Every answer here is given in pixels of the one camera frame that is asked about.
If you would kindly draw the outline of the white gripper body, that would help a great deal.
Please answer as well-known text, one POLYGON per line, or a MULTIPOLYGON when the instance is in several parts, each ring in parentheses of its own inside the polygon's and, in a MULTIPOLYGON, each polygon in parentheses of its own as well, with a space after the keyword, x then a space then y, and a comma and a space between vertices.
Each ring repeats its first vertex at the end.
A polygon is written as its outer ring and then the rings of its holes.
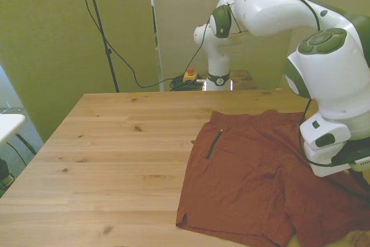
POLYGON ((312 143, 305 141, 305 154, 310 167, 318 177, 325 177, 350 168, 349 164, 332 165, 331 159, 346 145, 346 141, 335 143, 333 139, 318 139, 312 143))

